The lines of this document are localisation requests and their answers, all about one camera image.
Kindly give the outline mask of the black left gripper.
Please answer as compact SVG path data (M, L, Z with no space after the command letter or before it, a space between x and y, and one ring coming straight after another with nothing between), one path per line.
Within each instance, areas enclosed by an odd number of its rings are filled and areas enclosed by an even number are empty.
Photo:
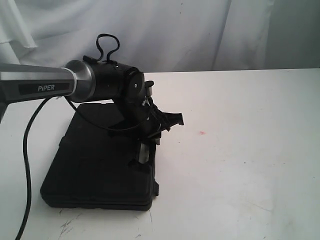
M160 139L162 134L159 130L161 123L152 114L151 99L145 95L141 99L136 98L129 101L126 98L114 98L118 111L123 116L123 120L112 127L116 129L114 136L125 136L142 140ZM146 164L149 161L149 144L141 142L138 153L138 162Z

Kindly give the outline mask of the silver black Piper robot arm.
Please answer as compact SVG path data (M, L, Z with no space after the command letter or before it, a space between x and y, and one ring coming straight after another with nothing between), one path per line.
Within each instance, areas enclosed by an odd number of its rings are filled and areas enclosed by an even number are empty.
M129 127L106 127L111 134L136 134L148 139L170 129L169 119L151 97L152 81L142 71L116 61L72 60L65 67L2 63L0 114L19 102L65 97L71 103L112 100Z

